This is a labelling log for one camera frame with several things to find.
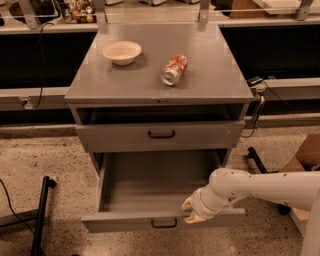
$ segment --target wire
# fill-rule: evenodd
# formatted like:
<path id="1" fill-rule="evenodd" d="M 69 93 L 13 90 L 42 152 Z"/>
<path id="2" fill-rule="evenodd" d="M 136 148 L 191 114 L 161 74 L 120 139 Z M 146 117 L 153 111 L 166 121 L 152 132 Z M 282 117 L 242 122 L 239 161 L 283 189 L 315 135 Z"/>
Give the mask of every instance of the wire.
<path id="1" fill-rule="evenodd" d="M 9 208 L 10 208 L 12 214 L 13 214 L 18 220 L 20 220 L 20 221 L 31 231 L 31 233 L 33 234 L 33 237 L 34 237 L 34 236 L 35 236 L 35 233 L 34 233 L 34 231 L 32 230 L 32 228 L 29 226 L 29 224 L 28 224 L 26 221 L 24 221 L 22 218 L 20 218 L 20 217 L 18 216 L 18 214 L 16 214 L 16 212 L 13 210 L 12 205 L 11 205 L 11 200 L 10 200 L 9 192 L 8 192 L 8 190 L 7 190 L 4 182 L 2 181 L 2 179 L 0 179 L 0 182 L 1 182 L 2 187 L 3 187 L 3 189 L 4 189 L 5 193 L 6 193 L 8 205 L 9 205 Z M 41 250 L 42 255 L 45 256 L 45 253 L 44 253 L 44 251 L 42 250 L 42 248 L 40 248 L 40 250 Z"/>
<path id="2" fill-rule="evenodd" d="M 259 119 L 259 117 L 257 117 L 256 120 L 253 123 L 253 128 L 252 128 L 251 133 L 248 136 L 242 136 L 241 135 L 241 138 L 249 139 L 254 134 L 254 131 L 256 130 L 256 125 L 257 125 L 258 119 Z"/>
<path id="3" fill-rule="evenodd" d="M 282 101 L 283 103 L 287 104 L 288 106 L 292 107 L 287 101 L 283 100 L 280 98 L 280 96 L 270 88 L 270 86 L 268 85 L 268 83 L 265 80 L 261 81 L 265 86 L 267 86 L 267 88 L 270 90 L 270 92 L 272 92 L 280 101 Z"/>
<path id="4" fill-rule="evenodd" d="M 40 51 L 41 51 L 41 57 L 42 57 L 42 75 L 41 75 L 41 89 L 40 89 L 40 95 L 39 95 L 39 99 L 38 99 L 38 103 L 32 107 L 32 109 L 36 109 L 42 100 L 42 93 L 43 93 L 43 87 L 44 87 L 44 71 L 45 71 L 45 56 L 44 56 L 44 51 L 43 51 L 43 47 L 42 47 L 42 32 L 45 26 L 47 25 L 54 25 L 52 22 L 47 22 L 41 25 L 40 28 L 40 34 L 39 34 L 39 46 L 40 46 Z"/>

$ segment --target open drawer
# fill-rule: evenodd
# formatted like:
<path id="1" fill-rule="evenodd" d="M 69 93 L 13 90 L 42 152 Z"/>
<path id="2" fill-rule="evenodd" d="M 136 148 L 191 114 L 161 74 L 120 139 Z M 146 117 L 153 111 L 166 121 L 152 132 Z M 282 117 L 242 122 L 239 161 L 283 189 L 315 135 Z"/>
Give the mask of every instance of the open drawer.
<path id="1" fill-rule="evenodd" d="M 226 208 L 212 220 L 189 225 L 181 210 L 219 166 L 213 150 L 104 154 L 98 209 L 82 218 L 90 232 L 196 228 L 236 224 L 245 212 Z"/>

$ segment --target cabinet top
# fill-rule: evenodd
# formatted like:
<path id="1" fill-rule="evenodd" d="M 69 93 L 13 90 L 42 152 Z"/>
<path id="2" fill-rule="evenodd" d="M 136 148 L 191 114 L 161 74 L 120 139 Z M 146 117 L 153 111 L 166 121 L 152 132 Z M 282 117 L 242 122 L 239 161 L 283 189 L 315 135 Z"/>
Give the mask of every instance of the cabinet top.
<path id="1" fill-rule="evenodd" d="M 114 41 L 133 41 L 142 53 L 127 66 L 102 55 Z M 175 54 L 188 68 L 175 87 L 160 74 Z M 77 104 L 246 103 L 252 93 L 214 23 L 109 24 L 100 29 L 66 95 Z"/>

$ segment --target white bowl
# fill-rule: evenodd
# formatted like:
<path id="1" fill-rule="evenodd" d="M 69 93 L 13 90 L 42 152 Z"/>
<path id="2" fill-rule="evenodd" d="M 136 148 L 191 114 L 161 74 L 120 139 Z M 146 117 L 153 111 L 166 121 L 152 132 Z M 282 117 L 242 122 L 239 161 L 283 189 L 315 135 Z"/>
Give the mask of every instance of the white bowl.
<path id="1" fill-rule="evenodd" d="M 102 54 L 117 65 L 128 65 L 141 53 L 141 46 L 130 41 L 117 41 L 107 44 Z"/>

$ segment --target cardboard box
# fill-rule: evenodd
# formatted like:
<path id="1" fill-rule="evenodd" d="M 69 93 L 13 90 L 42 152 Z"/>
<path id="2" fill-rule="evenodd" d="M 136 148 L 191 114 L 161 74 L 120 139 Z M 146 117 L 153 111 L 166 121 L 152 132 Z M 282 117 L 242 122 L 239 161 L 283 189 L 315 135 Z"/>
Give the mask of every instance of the cardboard box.
<path id="1" fill-rule="evenodd" d="M 320 134 L 310 134 L 281 172 L 311 171 L 320 165 Z"/>
<path id="2" fill-rule="evenodd" d="M 294 157 L 280 170 L 281 172 L 311 171 L 320 166 L 320 134 L 308 135 Z M 292 208 L 290 216 L 302 236 L 305 234 L 309 212 Z"/>

